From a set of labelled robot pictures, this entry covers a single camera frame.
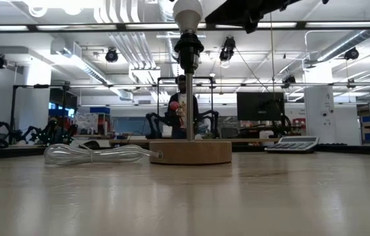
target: computer monitor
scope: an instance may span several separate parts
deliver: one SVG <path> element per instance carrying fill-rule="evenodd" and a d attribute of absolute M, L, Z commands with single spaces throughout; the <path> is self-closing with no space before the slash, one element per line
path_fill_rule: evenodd
<path fill-rule="evenodd" d="M 282 121 L 284 93 L 238 92 L 237 119 L 240 121 Z"/>

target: monitor screen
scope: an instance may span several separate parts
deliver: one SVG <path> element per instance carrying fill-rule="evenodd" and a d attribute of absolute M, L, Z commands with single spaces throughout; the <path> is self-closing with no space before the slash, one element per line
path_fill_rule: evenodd
<path fill-rule="evenodd" d="M 284 115 L 282 92 L 238 92 L 237 119 L 240 121 L 280 121 Z"/>

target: person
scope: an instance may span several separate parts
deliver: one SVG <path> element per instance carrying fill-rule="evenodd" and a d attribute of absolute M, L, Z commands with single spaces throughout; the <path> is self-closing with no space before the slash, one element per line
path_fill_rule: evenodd
<path fill-rule="evenodd" d="M 167 112 L 169 115 L 173 117 L 178 117 L 179 122 L 178 125 L 172 126 L 172 139 L 186 139 L 186 77 L 185 75 L 179 75 L 175 79 L 175 83 L 178 85 L 179 92 L 172 95 L 171 99 L 169 100 L 169 105 L 167 106 Z M 197 132 L 198 129 L 198 121 L 197 118 L 199 117 L 198 111 L 198 101 L 195 96 L 194 97 L 194 133 Z M 178 102 L 179 107 L 176 110 L 173 110 L 171 107 L 171 102 Z"/>

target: wooden lamp base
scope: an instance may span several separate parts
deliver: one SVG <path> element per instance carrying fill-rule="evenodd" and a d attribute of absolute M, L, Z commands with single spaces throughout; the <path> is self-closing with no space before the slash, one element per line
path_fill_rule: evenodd
<path fill-rule="evenodd" d="M 169 165 L 212 165 L 232 161 L 232 143 L 216 141 L 150 142 L 150 151 L 160 151 L 162 158 L 150 157 L 151 163 Z"/>

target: calculator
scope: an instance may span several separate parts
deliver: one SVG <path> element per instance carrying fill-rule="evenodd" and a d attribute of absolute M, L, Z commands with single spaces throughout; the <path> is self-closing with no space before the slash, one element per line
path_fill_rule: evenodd
<path fill-rule="evenodd" d="M 311 153 L 319 143 L 319 137 L 289 136 L 283 137 L 273 146 L 266 147 L 267 152 L 280 153 Z"/>

